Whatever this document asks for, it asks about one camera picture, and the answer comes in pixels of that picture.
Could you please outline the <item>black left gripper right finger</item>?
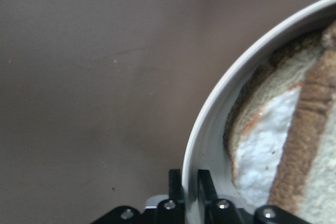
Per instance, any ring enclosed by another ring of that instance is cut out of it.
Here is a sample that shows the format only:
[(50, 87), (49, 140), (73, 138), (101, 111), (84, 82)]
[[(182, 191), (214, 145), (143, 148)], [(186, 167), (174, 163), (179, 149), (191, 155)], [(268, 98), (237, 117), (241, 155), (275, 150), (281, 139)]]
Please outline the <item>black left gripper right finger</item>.
[(211, 173), (207, 169), (199, 169), (197, 172), (197, 196), (202, 208), (218, 199)]

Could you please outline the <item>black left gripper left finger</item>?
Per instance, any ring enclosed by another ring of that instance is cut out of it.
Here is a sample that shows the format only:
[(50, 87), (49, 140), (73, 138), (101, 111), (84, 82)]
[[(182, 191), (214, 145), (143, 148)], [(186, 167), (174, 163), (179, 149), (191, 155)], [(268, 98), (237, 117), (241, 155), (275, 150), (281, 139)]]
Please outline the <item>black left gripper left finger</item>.
[(178, 203), (183, 210), (185, 209), (184, 190), (180, 169), (169, 170), (169, 200)]

